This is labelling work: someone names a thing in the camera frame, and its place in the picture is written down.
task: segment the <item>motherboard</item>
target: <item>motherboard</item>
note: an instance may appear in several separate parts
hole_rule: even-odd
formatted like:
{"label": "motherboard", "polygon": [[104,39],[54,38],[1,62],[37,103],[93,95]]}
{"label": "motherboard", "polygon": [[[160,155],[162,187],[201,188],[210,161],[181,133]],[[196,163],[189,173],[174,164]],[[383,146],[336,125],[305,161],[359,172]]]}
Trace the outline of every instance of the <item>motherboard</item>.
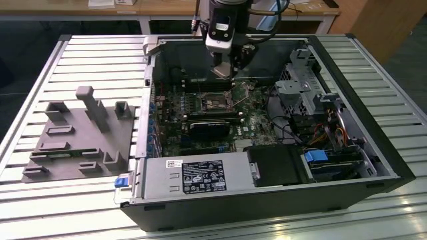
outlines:
{"label": "motherboard", "polygon": [[265,111],[268,87],[253,80],[182,80],[156,85],[156,107],[164,157],[242,152],[274,145]]}

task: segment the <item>power supply label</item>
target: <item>power supply label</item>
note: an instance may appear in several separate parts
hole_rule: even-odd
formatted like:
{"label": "power supply label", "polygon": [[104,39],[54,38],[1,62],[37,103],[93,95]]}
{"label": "power supply label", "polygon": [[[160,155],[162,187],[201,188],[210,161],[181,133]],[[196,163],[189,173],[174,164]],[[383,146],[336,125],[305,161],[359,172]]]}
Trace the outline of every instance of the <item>power supply label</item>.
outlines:
{"label": "power supply label", "polygon": [[222,161],[202,161],[181,164],[184,194],[226,191]]}

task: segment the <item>black cable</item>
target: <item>black cable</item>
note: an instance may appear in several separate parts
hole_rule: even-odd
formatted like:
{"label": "black cable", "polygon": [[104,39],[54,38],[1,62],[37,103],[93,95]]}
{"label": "black cable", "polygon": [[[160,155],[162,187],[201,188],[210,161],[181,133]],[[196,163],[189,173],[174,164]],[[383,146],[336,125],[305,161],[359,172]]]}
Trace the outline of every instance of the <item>black cable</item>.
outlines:
{"label": "black cable", "polygon": [[194,3],[194,13],[193,13],[194,18],[198,17],[198,9],[200,9],[200,0],[197,0]]}
{"label": "black cable", "polygon": [[256,15],[256,16],[277,16],[277,15],[281,15],[285,10],[288,9],[289,7],[289,3],[291,3],[291,0],[285,0],[285,3],[284,3],[284,6],[283,8],[280,7],[280,0],[276,1],[277,4],[277,11],[261,11],[261,10],[254,10],[254,9],[249,9],[248,10],[248,13],[250,15]]}
{"label": "black cable", "polygon": [[200,0],[194,3],[194,13],[190,21],[190,32],[194,33],[197,31],[197,18],[198,18],[198,9],[200,9]]}
{"label": "black cable", "polygon": [[280,126],[272,121],[272,118],[270,118],[269,113],[268,113],[268,103],[269,103],[269,98],[270,98],[270,95],[272,95],[272,93],[273,93],[273,90],[274,90],[274,87],[272,86],[272,87],[269,88],[268,95],[266,95],[266,101],[265,101],[266,119],[268,119],[268,121],[272,123],[272,125],[273,125],[277,129],[281,130],[281,133],[287,133],[287,134],[295,139],[295,141],[296,141],[300,145],[308,146],[308,145],[303,142],[303,140],[299,138],[299,136],[296,136],[296,135],[293,134],[293,132],[285,130],[284,127],[280,127]]}
{"label": "black cable", "polygon": [[297,22],[299,22],[299,18],[300,18],[300,13],[303,13],[303,11],[297,10],[296,9],[296,5],[293,3],[291,3],[293,5],[293,8],[289,8],[291,10],[295,11],[296,13],[296,20],[295,20],[295,24],[293,24],[293,32],[296,32],[296,25],[297,25]]}
{"label": "black cable", "polygon": [[276,36],[278,29],[280,29],[280,24],[281,24],[281,13],[288,9],[289,3],[291,3],[291,0],[285,0],[284,7],[281,9],[280,0],[276,0],[277,10],[281,9],[281,11],[278,11],[280,14],[277,14],[278,19],[277,19],[277,23],[273,26],[272,33],[269,34],[268,37],[265,37],[260,40],[249,39],[248,42],[250,44],[261,44]]}

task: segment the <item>wooden cabinet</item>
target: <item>wooden cabinet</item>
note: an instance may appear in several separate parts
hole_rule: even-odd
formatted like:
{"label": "wooden cabinet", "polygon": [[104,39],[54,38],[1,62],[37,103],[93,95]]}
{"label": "wooden cabinet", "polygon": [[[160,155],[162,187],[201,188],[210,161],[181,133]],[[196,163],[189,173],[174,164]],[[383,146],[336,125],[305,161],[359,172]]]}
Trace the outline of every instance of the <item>wooden cabinet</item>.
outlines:
{"label": "wooden cabinet", "polygon": [[427,0],[335,0],[341,11],[329,34],[352,33],[383,64],[427,11]]}

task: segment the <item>white sticker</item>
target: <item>white sticker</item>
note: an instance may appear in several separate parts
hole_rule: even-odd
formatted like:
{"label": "white sticker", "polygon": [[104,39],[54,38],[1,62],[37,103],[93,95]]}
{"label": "white sticker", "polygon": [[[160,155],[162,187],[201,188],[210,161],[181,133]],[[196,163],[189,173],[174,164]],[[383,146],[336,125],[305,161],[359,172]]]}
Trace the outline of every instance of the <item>white sticker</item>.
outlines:
{"label": "white sticker", "polygon": [[181,168],[182,167],[182,160],[168,160],[165,161],[165,168]]}

